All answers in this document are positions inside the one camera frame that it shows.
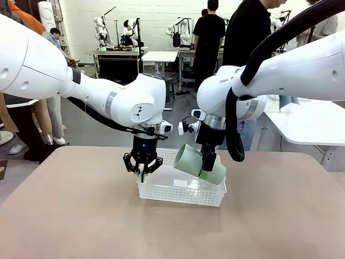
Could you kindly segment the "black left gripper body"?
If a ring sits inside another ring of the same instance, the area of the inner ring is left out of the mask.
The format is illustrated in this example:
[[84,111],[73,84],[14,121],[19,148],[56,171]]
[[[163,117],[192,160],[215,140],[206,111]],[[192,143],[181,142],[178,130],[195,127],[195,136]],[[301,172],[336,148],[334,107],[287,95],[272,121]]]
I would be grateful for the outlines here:
[[135,160],[154,160],[157,157],[157,138],[144,139],[134,136],[132,157]]

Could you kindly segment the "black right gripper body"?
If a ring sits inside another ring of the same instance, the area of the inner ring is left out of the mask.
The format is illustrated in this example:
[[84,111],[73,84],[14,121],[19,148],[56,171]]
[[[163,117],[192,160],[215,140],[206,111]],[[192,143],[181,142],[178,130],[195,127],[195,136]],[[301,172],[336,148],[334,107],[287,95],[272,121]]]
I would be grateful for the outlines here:
[[224,129],[214,129],[204,122],[200,122],[196,133],[195,142],[200,145],[219,146],[225,139]]

